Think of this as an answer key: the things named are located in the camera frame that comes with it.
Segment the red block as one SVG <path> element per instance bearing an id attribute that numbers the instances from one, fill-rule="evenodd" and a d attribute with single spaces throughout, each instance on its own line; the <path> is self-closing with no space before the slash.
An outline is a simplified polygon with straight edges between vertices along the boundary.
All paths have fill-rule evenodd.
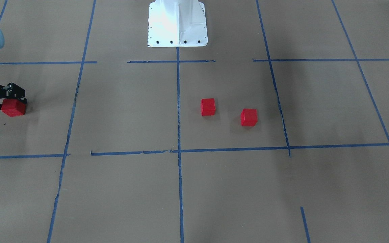
<path id="1" fill-rule="evenodd" d="M 16 99 L 4 99 L 1 111 L 9 117 L 22 116 L 26 113 L 26 104 Z"/>
<path id="2" fill-rule="evenodd" d="M 243 109 L 240 114 L 241 126 L 253 127 L 258 122 L 257 109 Z"/>
<path id="3" fill-rule="evenodd" d="M 201 99 L 201 115 L 214 116 L 216 112 L 216 105 L 214 98 Z"/>

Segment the center blue tape line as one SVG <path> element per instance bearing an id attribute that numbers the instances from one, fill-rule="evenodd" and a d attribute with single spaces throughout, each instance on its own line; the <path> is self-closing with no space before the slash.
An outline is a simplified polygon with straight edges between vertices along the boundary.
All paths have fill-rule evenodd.
<path id="1" fill-rule="evenodd" d="M 182 180 L 182 152 L 181 152 L 181 98 L 180 98 L 180 51 L 176 48 L 177 67 L 177 157 L 179 175 L 179 221 L 180 221 L 180 242 L 185 241 L 184 236 L 184 214 L 183 214 L 183 180 Z"/>

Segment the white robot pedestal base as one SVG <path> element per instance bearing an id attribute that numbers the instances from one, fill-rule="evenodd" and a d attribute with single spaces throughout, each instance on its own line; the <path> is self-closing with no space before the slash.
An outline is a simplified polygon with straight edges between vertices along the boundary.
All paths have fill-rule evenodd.
<path id="1" fill-rule="evenodd" d="M 202 2 L 156 0 L 149 4 L 148 10 L 148 47 L 207 46 L 206 10 Z"/>

